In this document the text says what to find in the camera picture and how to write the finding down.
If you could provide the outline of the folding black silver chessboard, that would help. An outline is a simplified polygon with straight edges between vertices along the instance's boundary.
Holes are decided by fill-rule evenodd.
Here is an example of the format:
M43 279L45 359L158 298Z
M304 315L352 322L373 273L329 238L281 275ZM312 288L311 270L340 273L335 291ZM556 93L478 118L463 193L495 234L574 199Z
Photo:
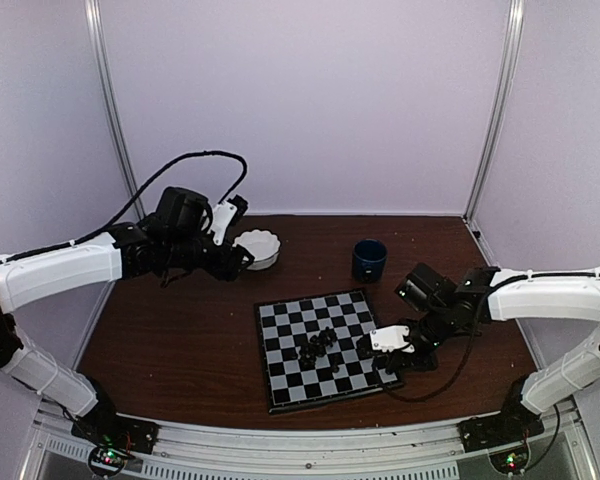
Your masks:
M362 358L356 342L377 327L370 296L354 289L254 305L256 332L268 413L291 413L341 400L379 393L384 386L399 388L403 381ZM326 327L336 343L312 369L300 368L301 345ZM331 372L339 365L338 374Z

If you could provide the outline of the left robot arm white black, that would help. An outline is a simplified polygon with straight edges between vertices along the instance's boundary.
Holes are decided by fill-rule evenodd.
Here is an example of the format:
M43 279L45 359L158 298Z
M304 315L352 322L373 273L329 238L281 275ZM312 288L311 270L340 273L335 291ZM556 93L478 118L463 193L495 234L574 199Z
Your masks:
M248 209L239 195L210 206L205 196L167 188L155 212L137 223L113 223L85 240L0 256L0 371L55 401L103 444L124 433L122 419L94 380L57 362L16 326L19 308L97 283L154 274L161 287L202 269L233 281L254 257L226 240Z

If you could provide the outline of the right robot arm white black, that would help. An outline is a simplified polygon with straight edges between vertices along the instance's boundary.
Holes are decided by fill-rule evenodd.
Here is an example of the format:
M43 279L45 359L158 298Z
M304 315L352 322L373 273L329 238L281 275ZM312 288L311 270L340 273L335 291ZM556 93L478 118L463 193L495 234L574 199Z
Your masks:
M515 381L493 419L499 440L510 442L564 398L600 378L600 267L582 271L469 270L454 283L417 264L395 290L418 321L403 320L366 334L360 348L387 359L389 373L419 368L460 331L520 319L575 319L595 323L590 336L550 366Z

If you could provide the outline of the pile of black chess pieces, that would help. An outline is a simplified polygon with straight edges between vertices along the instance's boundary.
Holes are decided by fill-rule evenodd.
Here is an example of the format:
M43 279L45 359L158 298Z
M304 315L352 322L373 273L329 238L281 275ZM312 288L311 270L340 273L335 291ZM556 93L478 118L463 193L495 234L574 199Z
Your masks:
M324 357L327 350L334 346L336 340L336 332L330 327L326 327L317 335L313 335L299 348L298 361L300 368L303 370L314 368L317 359Z

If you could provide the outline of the right green led circuit board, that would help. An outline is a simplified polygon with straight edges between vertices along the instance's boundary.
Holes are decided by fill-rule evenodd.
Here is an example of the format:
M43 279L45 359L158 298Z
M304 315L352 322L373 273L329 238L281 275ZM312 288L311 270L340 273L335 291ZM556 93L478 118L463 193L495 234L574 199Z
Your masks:
M515 474L526 468L529 454L521 450L499 452L491 456L493 468L504 475Z

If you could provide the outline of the green led circuit board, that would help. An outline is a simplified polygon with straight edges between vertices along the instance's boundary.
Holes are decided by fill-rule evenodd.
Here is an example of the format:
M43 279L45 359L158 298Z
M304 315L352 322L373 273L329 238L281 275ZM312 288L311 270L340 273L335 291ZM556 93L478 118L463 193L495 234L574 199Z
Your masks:
M89 453L87 464L95 470L113 472L122 470L127 460L115 450L103 447L94 447Z
M529 454L521 450L499 452L491 456L493 468L504 475L515 474L526 468Z

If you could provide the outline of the left green led circuit board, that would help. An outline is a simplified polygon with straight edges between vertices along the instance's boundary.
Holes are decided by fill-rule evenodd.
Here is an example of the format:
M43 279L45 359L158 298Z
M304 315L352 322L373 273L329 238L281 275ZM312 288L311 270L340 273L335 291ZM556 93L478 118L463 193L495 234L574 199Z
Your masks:
M94 447L89 453L87 464L95 470L113 472L122 470L127 460L115 450L103 447Z

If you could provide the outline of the white scalloped ceramic bowl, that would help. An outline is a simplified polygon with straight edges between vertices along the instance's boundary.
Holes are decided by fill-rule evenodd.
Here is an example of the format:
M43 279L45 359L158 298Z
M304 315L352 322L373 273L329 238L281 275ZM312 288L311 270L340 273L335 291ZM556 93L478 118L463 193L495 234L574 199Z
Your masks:
M234 240L235 246L244 247L253 257L249 271L262 271L272 267L278 260L281 242L279 237L269 230L245 231Z

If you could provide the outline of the dark blue ceramic mug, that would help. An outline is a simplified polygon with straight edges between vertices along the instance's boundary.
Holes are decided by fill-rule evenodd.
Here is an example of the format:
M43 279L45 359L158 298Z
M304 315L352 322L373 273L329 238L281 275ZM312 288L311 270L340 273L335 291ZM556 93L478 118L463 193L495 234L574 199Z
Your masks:
M387 247L376 239L357 242L352 251L352 277L360 283L376 283L384 272Z

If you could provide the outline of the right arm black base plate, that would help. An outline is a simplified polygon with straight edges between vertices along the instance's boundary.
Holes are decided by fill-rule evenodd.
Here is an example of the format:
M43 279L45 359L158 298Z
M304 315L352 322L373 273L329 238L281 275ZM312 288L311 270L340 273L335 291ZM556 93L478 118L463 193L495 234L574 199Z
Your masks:
M529 437L545 431L541 420L519 421L501 413L485 417L473 417L457 425L466 453L493 449L512 443L523 443Z

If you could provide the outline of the aluminium front rail frame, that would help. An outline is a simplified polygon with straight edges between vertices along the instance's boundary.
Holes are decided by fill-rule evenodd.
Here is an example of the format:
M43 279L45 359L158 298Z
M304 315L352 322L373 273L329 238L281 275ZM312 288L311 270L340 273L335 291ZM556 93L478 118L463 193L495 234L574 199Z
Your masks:
M153 452L112 479L600 479L573 400L559 404L561 425L547 455L524 475L500 474L498 450L469 452L458 430L468 417L394 427L344 430L254 430L151 419ZM61 410L43 400L16 479L96 479L87 466L94 447L71 435Z

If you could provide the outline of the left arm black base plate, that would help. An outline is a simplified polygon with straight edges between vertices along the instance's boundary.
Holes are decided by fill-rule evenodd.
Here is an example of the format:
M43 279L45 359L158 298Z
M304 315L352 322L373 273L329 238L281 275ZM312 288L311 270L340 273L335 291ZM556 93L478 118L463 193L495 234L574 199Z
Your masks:
M159 433L159 426L155 422L119 415L108 424L96 424L71 415L68 419L72 423L73 436L124 453L151 454Z

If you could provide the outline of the right aluminium corner post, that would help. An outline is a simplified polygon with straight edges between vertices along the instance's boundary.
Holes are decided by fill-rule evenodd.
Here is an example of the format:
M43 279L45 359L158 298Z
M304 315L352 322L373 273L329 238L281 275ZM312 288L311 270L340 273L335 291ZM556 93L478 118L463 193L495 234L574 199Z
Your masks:
M473 223L476 218L480 199L486 186L489 170L497 149L507 102L517 69L523 36L525 5L526 2L524 0L511 0L509 2L508 19L496 91L481 150L478 169L474 177L473 186L464 212L464 220L467 223Z

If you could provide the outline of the aluminium corner post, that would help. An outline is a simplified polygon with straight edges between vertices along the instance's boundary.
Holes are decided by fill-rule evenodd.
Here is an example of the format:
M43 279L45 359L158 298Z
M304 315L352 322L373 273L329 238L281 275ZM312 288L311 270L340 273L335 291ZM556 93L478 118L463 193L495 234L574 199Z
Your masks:
M84 2L87 28L89 31L100 87L104 100L106 120L113 142L115 158L120 167L123 184L129 198L138 191L138 182L133 170L124 136L121 117L116 101L114 84L107 55L106 39L102 23L101 6L97 0Z
M489 170L497 149L507 102L517 69L523 36L525 5L526 2L524 0L511 0L509 2L508 19L496 91L481 150L478 169L474 177L473 186L464 212L464 220L467 223L473 223L476 218L480 199L486 186Z

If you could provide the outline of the left aluminium corner post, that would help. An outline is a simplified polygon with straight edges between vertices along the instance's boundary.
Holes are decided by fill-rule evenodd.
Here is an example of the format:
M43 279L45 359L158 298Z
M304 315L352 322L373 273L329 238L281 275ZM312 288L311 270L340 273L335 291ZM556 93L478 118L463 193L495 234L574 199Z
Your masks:
M114 84L107 55L106 39L102 23L101 6L97 0L84 2L87 28L89 31L100 87L104 100L106 120L113 142L115 158L120 167L123 184L129 198L138 191L138 182L133 170L124 136L121 117L116 101Z

